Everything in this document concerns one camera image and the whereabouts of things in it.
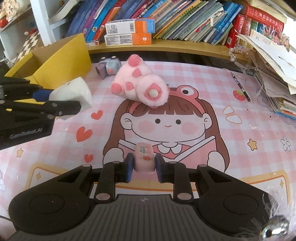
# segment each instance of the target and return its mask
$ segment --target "toy car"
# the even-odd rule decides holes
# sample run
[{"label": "toy car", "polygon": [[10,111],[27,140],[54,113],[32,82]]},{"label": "toy car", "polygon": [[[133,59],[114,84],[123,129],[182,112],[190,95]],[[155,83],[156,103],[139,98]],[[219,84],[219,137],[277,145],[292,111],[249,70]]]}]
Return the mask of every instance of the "toy car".
[{"label": "toy car", "polygon": [[96,66],[96,71],[98,75],[105,78],[107,75],[117,74],[120,68],[121,62],[116,56],[112,56],[111,58],[102,57]]}]

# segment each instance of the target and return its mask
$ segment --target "purple book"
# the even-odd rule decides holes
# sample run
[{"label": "purple book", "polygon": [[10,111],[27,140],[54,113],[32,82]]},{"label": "purple book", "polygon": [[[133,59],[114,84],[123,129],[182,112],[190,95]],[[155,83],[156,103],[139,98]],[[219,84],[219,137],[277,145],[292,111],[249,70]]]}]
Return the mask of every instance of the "purple book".
[{"label": "purple book", "polygon": [[94,16],[95,16],[96,12],[98,11],[99,7],[101,6],[102,2],[103,2],[103,0],[98,1],[94,10],[92,11],[91,15],[89,16],[87,22],[85,23],[85,25],[82,29],[82,33],[83,33],[84,37],[86,37],[87,32],[89,31],[89,28],[92,26],[92,23],[95,21]]}]

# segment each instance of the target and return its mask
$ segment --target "cartoon girl's face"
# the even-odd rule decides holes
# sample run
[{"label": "cartoon girl's face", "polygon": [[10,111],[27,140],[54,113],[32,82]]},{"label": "cartoon girl's face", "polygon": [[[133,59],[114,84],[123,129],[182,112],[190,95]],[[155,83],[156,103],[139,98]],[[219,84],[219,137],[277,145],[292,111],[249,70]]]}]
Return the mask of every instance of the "cartoon girl's face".
[{"label": "cartoon girl's face", "polygon": [[125,130],[154,142],[185,142],[201,137],[212,125],[211,117],[197,115],[153,115],[140,117],[125,113],[120,119]]}]

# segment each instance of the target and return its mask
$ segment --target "pink cheek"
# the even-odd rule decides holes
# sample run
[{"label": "pink cheek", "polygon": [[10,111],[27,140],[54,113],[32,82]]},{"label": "pink cheek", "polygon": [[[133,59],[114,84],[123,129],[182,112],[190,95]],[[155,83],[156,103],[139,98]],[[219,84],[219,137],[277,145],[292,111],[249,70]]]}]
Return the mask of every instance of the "pink cheek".
[{"label": "pink cheek", "polygon": [[146,120],[146,121],[142,121],[139,124],[138,128],[139,128],[140,132],[142,132],[144,134],[149,134],[154,131],[154,125],[155,124],[153,122]]},{"label": "pink cheek", "polygon": [[181,125],[182,125],[181,130],[185,135],[193,135],[197,132],[196,124],[186,122]]}]

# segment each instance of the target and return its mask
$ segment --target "red heart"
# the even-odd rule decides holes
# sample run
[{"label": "red heart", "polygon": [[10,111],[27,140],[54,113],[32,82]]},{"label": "red heart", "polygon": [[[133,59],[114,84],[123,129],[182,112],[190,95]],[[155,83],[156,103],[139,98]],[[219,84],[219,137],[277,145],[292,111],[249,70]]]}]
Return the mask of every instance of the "red heart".
[{"label": "red heart", "polygon": [[88,155],[88,154],[86,154],[85,156],[84,156],[84,160],[86,161],[86,163],[89,163],[89,162],[91,162],[92,160],[94,159],[94,156],[93,155]]},{"label": "red heart", "polygon": [[91,117],[94,119],[94,120],[99,120],[103,115],[103,111],[102,110],[99,110],[97,113],[92,113],[91,114]]},{"label": "red heart", "polygon": [[85,141],[87,140],[88,138],[90,138],[92,135],[92,130],[87,130],[85,132],[85,127],[82,126],[78,129],[77,133],[76,133],[76,139],[77,139],[77,142],[81,142],[81,141]]}]

